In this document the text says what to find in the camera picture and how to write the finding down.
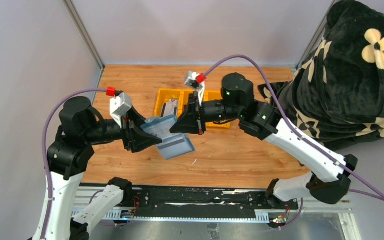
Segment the blue leather card holder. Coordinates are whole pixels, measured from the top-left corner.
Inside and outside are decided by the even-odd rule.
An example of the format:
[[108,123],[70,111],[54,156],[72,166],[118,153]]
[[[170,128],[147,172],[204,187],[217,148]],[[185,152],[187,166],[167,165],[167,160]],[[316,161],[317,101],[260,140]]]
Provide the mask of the blue leather card holder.
[[148,118],[140,127],[145,133],[162,140],[162,143],[156,145],[156,149],[165,160],[195,151],[195,147],[187,134],[170,132],[175,123],[177,123],[177,118],[171,114],[164,117]]

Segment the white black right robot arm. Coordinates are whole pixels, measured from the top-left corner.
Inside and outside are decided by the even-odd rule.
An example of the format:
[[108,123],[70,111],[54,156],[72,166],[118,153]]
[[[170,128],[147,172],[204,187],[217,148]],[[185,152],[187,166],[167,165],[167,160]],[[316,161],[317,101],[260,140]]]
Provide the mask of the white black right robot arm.
[[193,89],[188,103],[171,133],[202,135],[206,123],[220,124],[238,120],[239,128],[246,134],[267,141],[289,153],[310,169],[302,176],[290,179],[274,179],[268,186],[264,201],[272,209],[278,209],[293,199],[313,197],[334,205],[348,192],[350,173],[357,158],[332,152],[309,138],[282,117],[273,105],[255,99],[254,85],[239,73],[230,73],[221,81],[221,99],[203,101],[205,76],[189,71],[184,83]]

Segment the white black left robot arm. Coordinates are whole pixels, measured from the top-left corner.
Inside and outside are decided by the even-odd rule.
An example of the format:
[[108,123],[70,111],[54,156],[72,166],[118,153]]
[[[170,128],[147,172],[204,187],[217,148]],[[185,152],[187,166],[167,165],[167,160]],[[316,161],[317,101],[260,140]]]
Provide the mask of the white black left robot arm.
[[52,110],[60,126],[51,145],[42,144],[46,192],[35,240],[87,240],[115,206],[140,206],[133,184],[114,177],[101,194],[80,213],[72,214],[76,195],[94,146],[121,140],[132,153],[161,143],[142,130],[145,118],[133,107],[131,98],[117,91],[109,100],[110,119],[103,116],[84,96],[68,96]]

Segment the grey white credit card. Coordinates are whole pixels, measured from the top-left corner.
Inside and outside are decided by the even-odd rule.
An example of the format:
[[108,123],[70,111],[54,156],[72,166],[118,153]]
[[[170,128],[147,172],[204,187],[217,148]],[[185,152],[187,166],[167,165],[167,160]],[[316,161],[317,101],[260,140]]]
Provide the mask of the grey white credit card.
[[178,113],[178,107],[179,107],[179,100],[178,99],[168,99],[161,108],[160,117],[167,117],[170,115],[177,116]]

